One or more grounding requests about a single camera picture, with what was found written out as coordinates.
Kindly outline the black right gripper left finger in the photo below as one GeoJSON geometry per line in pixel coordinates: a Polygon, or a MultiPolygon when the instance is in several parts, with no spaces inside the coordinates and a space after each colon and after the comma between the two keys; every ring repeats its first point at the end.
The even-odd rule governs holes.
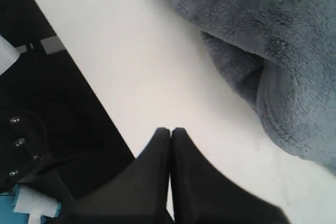
{"type": "Polygon", "coordinates": [[[155,130],[115,179],[79,200],[61,223],[173,223],[167,205],[171,133],[155,130]]]}

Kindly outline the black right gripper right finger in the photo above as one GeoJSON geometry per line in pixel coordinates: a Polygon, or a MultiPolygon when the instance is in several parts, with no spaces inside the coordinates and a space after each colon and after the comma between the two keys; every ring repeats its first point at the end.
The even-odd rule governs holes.
{"type": "Polygon", "coordinates": [[[288,223],[284,212],[245,191],[218,171],[187,131],[171,136],[175,223],[288,223]]]}

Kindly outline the black robot base with screws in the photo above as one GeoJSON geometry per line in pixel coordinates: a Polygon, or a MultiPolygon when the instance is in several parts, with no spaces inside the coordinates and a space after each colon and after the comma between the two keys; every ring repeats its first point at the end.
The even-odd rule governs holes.
{"type": "Polygon", "coordinates": [[[39,117],[23,110],[1,109],[1,193],[74,159],[71,154],[52,153],[39,117]]]}

